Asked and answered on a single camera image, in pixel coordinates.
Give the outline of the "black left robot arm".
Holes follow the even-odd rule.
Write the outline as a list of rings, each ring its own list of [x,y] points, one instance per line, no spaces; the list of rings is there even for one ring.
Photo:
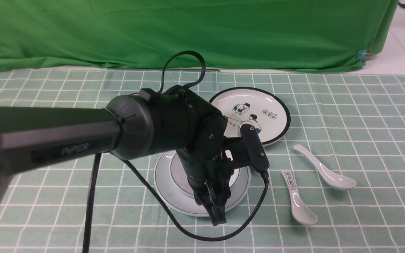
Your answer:
[[[243,125],[224,135],[227,118],[191,91],[142,89],[104,109],[0,107],[0,204],[17,174],[97,153],[134,160],[177,152],[198,205],[213,226],[226,222],[227,183],[260,141]]]

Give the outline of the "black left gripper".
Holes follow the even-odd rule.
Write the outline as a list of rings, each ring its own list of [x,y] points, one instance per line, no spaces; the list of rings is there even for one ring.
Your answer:
[[[205,207],[213,226],[226,223],[225,208],[240,203],[250,186],[249,151],[242,139],[224,139],[215,148],[176,152],[185,172],[185,182],[197,205]]]

